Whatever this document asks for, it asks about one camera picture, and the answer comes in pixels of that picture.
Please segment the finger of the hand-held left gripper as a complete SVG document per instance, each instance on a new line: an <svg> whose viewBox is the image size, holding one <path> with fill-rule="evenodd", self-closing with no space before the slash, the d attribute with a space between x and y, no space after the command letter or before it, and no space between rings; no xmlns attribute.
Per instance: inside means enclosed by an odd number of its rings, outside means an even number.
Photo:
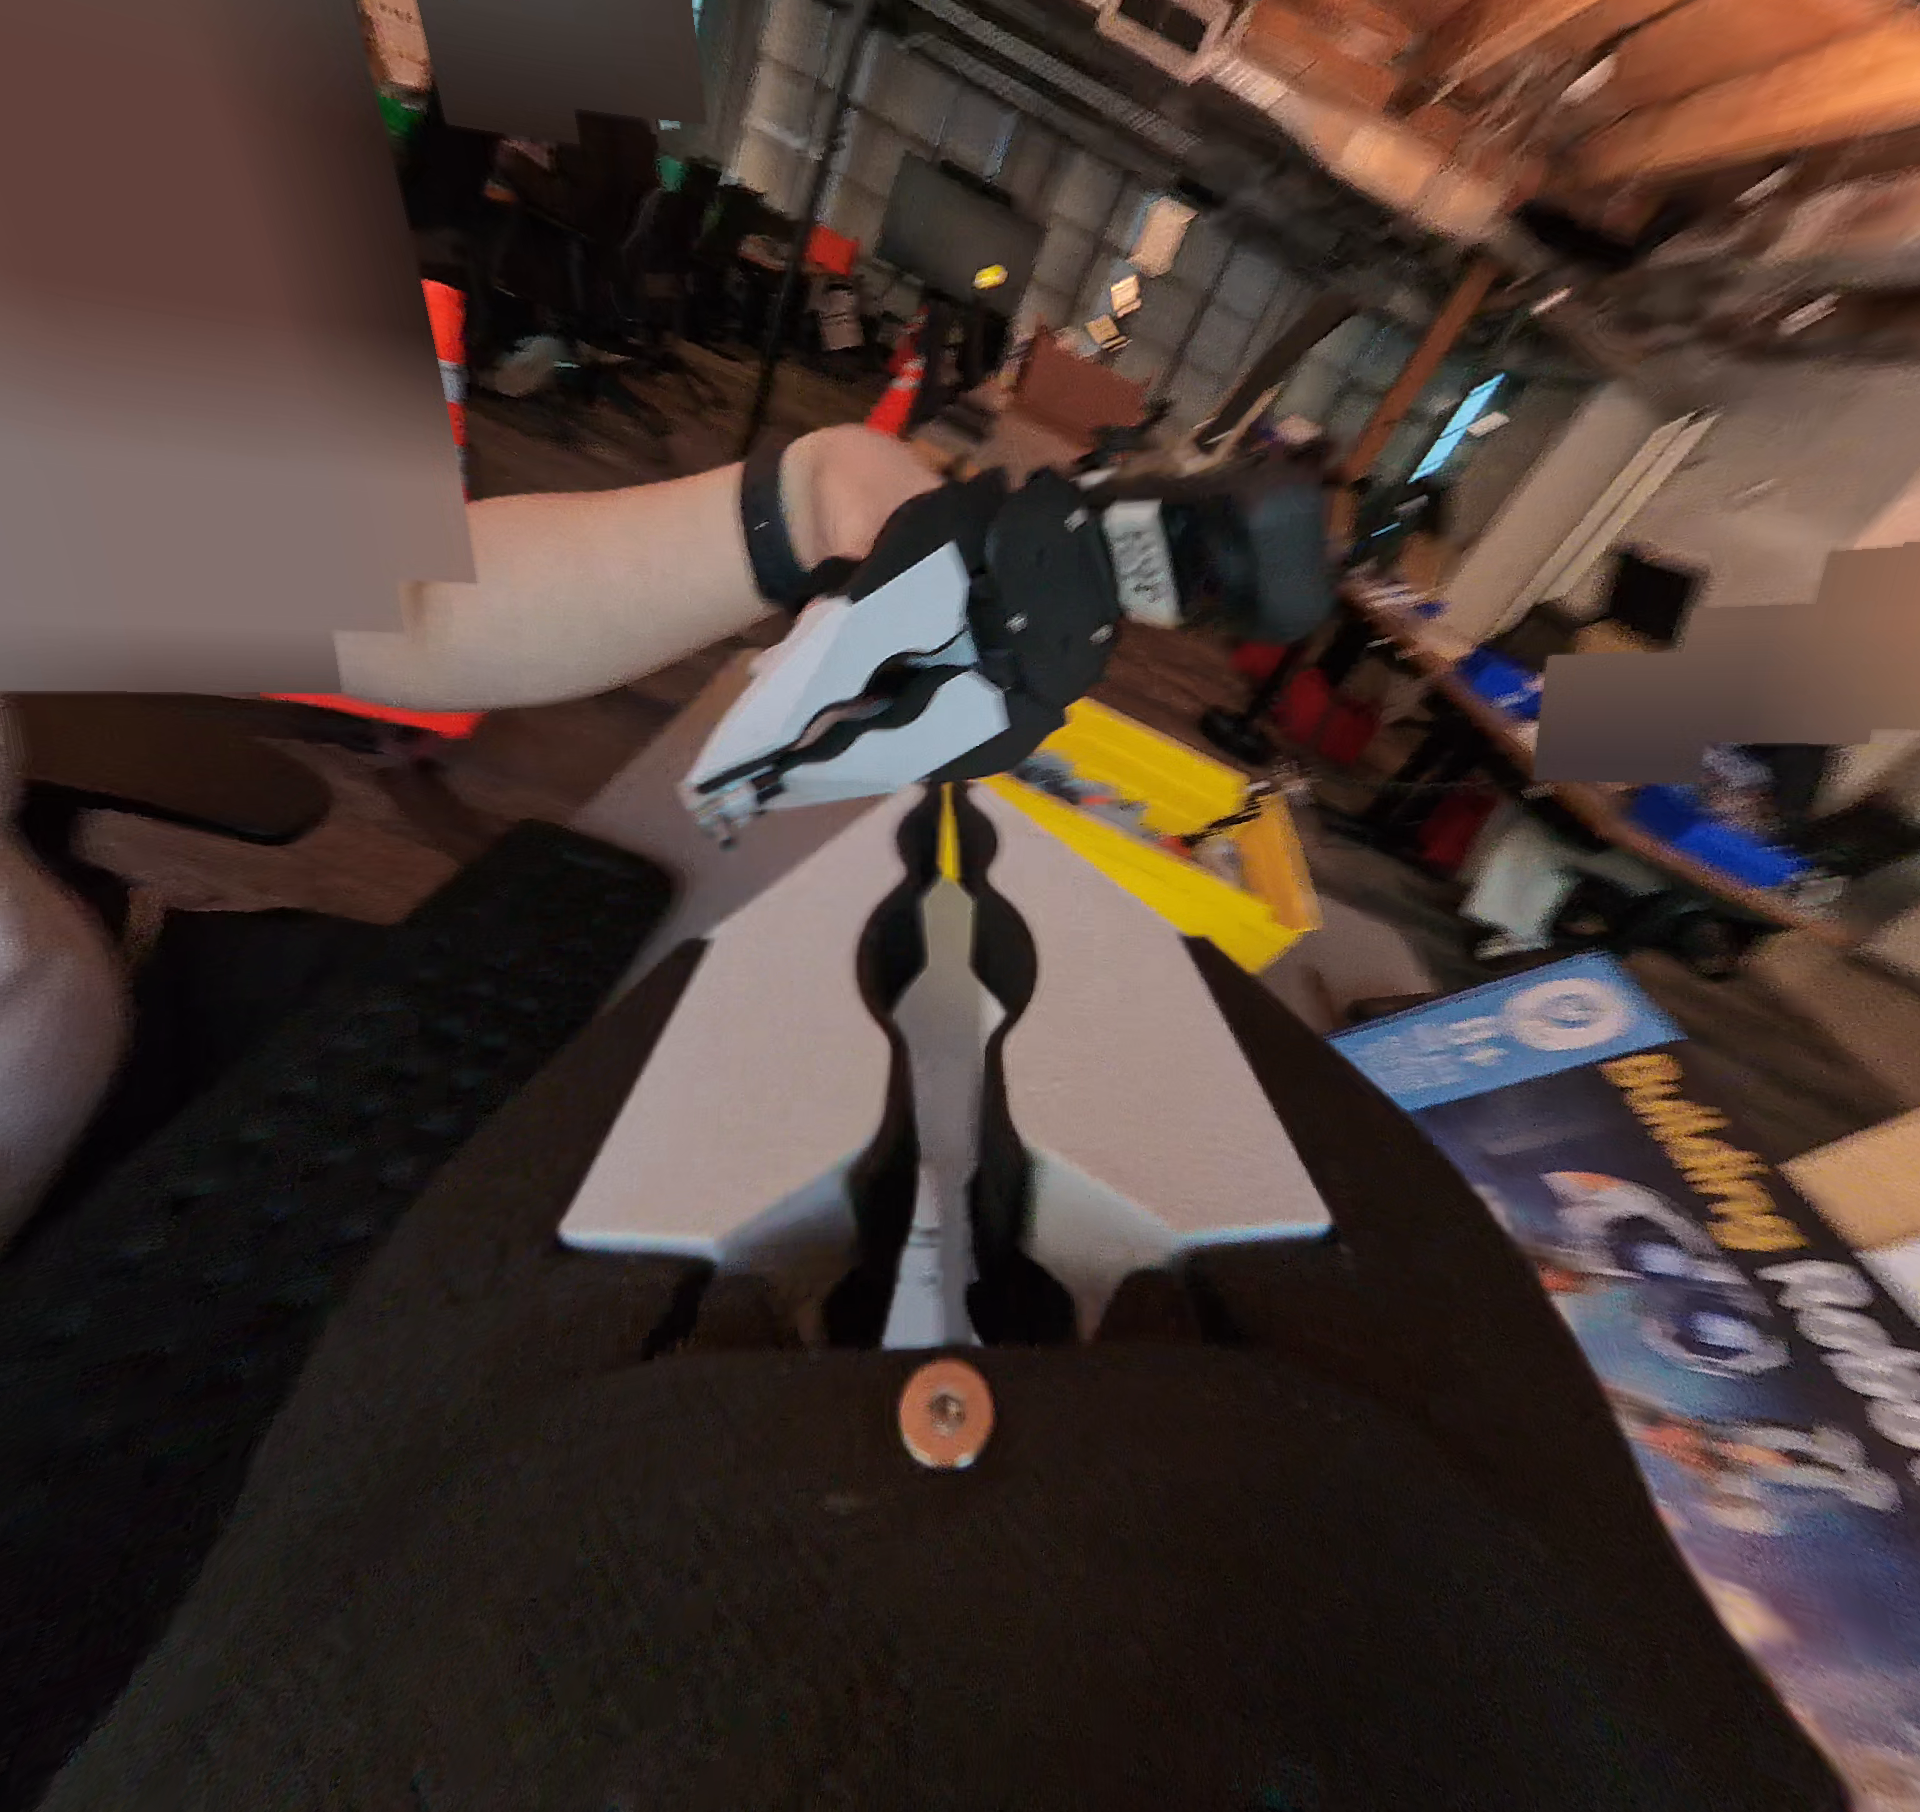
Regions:
<svg viewBox="0 0 1920 1812"><path fill-rule="evenodd" d="M882 668L834 697L758 671L728 715L728 810L884 798L1003 727L1003 694L969 668Z"/></svg>
<svg viewBox="0 0 1920 1812"><path fill-rule="evenodd" d="M728 715L751 691L758 671L774 685L797 680L800 691L827 697L863 688L882 668L969 668L978 652L969 627L969 573L950 544L919 557L897 578L863 596L827 596L810 602L787 635L750 664L744 688L709 732L682 774L682 804L716 838L732 838L766 812L728 810Z"/></svg>

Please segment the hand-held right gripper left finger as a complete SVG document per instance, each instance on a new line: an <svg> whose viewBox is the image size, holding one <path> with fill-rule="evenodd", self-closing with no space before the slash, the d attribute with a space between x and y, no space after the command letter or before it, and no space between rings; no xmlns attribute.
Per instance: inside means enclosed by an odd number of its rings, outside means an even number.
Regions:
<svg viewBox="0 0 1920 1812"><path fill-rule="evenodd" d="M935 879L939 793L904 789L685 946L561 1243L760 1274L829 1344L935 1344L939 1207L899 1020Z"/></svg>

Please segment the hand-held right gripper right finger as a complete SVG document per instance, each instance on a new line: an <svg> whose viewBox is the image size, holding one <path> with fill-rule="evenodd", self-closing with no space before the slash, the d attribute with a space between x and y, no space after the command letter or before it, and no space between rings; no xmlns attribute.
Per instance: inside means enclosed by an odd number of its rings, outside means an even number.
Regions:
<svg viewBox="0 0 1920 1812"><path fill-rule="evenodd" d="M1331 1234L1188 938L989 789L960 796L960 884L983 1003L983 1344L1069 1344L1136 1271Z"/></svg>

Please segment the person's left forearm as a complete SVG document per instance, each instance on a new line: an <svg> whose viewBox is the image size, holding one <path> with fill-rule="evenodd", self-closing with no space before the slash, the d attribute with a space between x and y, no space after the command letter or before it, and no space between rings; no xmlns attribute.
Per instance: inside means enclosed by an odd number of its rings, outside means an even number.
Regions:
<svg viewBox="0 0 1920 1812"><path fill-rule="evenodd" d="M334 638L343 696L426 715L564 704L638 683L770 614L740 466L468 506L470 582L401 588L398 627Z"/></svg>

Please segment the person's left hand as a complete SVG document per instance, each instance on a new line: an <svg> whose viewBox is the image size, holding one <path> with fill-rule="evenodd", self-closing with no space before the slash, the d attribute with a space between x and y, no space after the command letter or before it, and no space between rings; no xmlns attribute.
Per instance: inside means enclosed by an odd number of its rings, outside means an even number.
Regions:
<svg viewBox="0 0 1920 1812"><path fill-rule="evenodd" d="M887 520L941 485L916 450L863 423L807 432L779 456L785 541L803 573L859 562Z"/></svg>

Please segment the black wristband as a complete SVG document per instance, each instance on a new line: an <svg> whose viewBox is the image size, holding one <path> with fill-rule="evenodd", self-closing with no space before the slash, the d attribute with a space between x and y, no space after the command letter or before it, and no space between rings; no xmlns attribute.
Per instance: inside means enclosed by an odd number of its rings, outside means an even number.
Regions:
<svg viewBox="0 0 1920 1812"><path fill-rule="evenodd" d="M815 565L805 562L794 544L781 481L783 453L783 445L768 439L742 456L737 501L758 596L797 615L814 596Z"/></svg>

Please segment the yellow plastic bin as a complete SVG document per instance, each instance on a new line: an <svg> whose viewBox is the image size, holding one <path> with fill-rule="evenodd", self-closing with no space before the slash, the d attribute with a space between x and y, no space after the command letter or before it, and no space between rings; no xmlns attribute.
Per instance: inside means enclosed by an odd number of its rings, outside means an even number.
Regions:
<svg viewBox="0 0 1920 1812"><path fill-rule="evenodd" d="M1021 819L1174 934L1244 973L1284 957L1323 919L1285 798L1133 716L1080 700L1012 773L965 783L1012 871Z"/></svg>

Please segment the black dotted floor mat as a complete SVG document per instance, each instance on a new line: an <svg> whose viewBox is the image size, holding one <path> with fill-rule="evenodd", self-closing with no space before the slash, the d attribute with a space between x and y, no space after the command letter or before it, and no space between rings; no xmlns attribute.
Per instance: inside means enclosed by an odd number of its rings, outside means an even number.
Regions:
<svg viewBox="0 0 1920 1812"><path fill-rule="evenodd" d="M389 927L162 919L100 1120L3 1254L3 1807L162 1629L371 1254L673 896L525 819Z"/></svg>

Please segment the blue robot kit box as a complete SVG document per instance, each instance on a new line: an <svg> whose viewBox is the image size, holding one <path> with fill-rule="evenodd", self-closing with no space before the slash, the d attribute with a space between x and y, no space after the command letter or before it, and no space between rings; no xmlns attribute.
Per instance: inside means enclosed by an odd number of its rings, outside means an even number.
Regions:
<svg viewBox="0 0 1920 1812"><path fill-rule="evenodd" d="M1915 1807L1915 1314L1745 1138L1682 1029L1580 956L1331 1047L1533 1267L1719 1621L1852 1807Z"/></svg>

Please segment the long wooden table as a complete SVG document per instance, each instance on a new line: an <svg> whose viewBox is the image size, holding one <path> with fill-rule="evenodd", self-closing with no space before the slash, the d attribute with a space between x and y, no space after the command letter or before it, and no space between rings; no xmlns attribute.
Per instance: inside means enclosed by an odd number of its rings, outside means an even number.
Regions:
<svg viewBox="0 0 1920 1812"><path fill-rule="evenodd" d="M1451 719L1451 732L1473 732L1468 754L1478 767L1497 767L1497 777L1529 800L1558 804L1580 828L1620 854L1658 869L1665 884L1695 891L1716 901L1716 910L1733 919L1772 927L1775 934L1799 934L1833 951L1862 951L1865 936L1850 930L1836 911L1808 910L1785 888L1754 888L1738 877L1703 864L1671 844L1643 832L1610 787L1593 783L1542 783L1533 767L1529 734L1487 704L1454 671L1456 658L1439 645L1430 621L1412 615L1410 602L1366 576L1340 582L1340 601L1360 617L1375 641L1408 664L1422 697L1439 697Z"/></svg>

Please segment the white ceiling vent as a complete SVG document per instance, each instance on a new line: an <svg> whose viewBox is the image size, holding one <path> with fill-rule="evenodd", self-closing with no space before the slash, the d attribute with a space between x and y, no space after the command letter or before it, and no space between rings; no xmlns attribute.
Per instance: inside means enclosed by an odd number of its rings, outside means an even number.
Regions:
<svg viewBox="0 0 1920 1812"><path fill-rule="evenodd" d="M1231 15L1226 0L1101 0L1092 24L1101 38L1185 70L1218 52Z"/></svg>

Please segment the person's pale clothing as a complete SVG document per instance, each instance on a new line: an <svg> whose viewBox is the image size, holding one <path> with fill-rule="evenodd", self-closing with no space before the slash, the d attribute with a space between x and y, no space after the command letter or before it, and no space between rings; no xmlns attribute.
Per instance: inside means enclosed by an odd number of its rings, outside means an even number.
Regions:
<svg viewBox="0 0 1920 1812"><path fill-rule="evenodd" d="M2 841L2 1244L53 1186L122 1061L122 960L83 903Z"/></svg>

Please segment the dark wall screen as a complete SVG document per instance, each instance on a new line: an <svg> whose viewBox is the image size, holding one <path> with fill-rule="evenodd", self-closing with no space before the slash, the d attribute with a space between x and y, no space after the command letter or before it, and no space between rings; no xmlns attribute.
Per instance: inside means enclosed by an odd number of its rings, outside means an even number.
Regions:
<svg viewBox="0 0 1920 1812"><path fill-rule="evenodd" d="M1043 250L1043 224L992 190L901 155L872 256L956 302L1012 320Z"/></svg>

